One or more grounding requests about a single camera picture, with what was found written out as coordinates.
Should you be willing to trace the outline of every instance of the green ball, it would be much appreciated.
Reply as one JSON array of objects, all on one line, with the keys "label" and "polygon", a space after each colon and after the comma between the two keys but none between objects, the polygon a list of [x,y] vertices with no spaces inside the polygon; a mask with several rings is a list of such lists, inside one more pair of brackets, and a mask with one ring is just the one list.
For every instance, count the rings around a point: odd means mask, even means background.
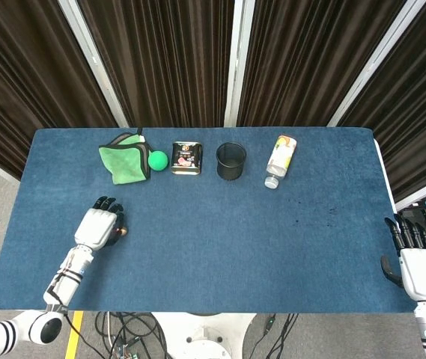
[{"label": "green ball", "polygon": [[162,171],[168,166],[168,157],[164,152],[154,151],[150,153],[150,156],[147,158],[147,163],[150,165],[151,169]]}]

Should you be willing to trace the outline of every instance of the plastic bottle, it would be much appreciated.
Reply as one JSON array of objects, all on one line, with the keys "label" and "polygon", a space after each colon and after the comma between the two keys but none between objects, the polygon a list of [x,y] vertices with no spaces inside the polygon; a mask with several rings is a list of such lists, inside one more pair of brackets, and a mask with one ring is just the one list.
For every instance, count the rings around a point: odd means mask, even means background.
[{"label": "plastic bottle", "polygon": [[282,180],[286,175],[296,145],[297,142],[294,138],[286,135],[278,137],[270,160],[267,162],[267,177],[264,180],[264,185],[267,188],[278,188],[279,180]]}]

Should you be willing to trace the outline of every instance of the dark brown curtain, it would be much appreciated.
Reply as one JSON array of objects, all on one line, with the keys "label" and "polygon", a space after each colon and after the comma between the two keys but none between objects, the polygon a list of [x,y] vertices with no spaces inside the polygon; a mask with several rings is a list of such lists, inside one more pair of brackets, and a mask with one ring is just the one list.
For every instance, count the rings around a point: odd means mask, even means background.
[{"label": "dark brown curtain", "polygon": [[134,126],[222,126],[232,0],[79,2]]},{"label": "dark brown curtain", "polygon": [[0,167],[19,178],[36,129],[117,126],[56,0],[0,0]]},{"label": "dark brown curtain", "polygon": [[374,130],[396,200],[426,185],[426,5],[340,125]]},{"label": "dark brown curtain", "polygon": [[256,0],[239,126],[325,126],[404,1]]}]

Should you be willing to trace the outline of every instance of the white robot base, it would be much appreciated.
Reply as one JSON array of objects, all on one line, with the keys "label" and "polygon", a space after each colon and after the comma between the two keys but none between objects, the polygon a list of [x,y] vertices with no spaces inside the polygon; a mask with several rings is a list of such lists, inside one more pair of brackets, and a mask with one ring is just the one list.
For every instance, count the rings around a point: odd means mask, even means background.
[{"label": "white robot base", "polygon": [[242,359],[243,341],[255,313],[153,313],[174,359]]}]

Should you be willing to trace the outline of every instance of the blue table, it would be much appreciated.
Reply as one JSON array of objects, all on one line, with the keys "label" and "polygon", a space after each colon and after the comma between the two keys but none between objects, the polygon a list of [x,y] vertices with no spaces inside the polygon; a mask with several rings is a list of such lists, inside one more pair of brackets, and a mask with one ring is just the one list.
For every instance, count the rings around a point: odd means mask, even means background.
[{"label": "blue table", "polygon": [[[98,145],[124,129],[42,129],[31,145],[0,255],[0,309],[43,309],[42,295],[88,207],[116,197],[129,234],[95,253],[70,308],[187,312],[410,312],[380,256],[395,249],[372,132],[357,128],[144,129],[204,145],[199,176],[153,172],[113,185]],[[277,190],[264,186],[279,134],[298,142]],[[243,175],[216,174],[216,148],[245,146]]]}]

